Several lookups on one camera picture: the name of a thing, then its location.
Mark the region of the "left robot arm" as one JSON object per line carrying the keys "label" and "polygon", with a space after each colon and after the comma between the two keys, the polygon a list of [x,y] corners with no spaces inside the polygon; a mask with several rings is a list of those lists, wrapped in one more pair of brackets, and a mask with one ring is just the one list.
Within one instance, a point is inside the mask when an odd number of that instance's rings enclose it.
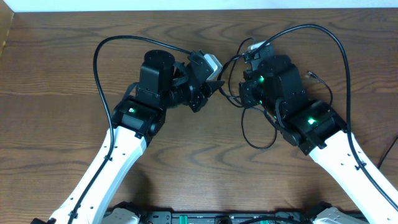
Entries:
{"label": "left robot arm", "polygon": [[215,80],[222,66],[214,55],[193,51],[188,60],[177,62],[164,50],[145,54],[139,82],[115,107],[99,152],[48,223],[101,223],[129,169],[165,123],[167,109],[187,105],[197,112],[223,85]]}

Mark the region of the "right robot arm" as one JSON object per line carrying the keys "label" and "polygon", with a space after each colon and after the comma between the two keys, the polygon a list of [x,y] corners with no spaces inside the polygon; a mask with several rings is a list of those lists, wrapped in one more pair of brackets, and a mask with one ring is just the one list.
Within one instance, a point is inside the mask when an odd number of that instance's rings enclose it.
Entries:
{"label": "right robot arm", "polygon": [[309,98],[297,67],[286,55],[246,60],[239,95],[245,108],[261,105],[283,138],[325,169],[369,223],[397,223],[397,189],[361,150],[328,103]]}

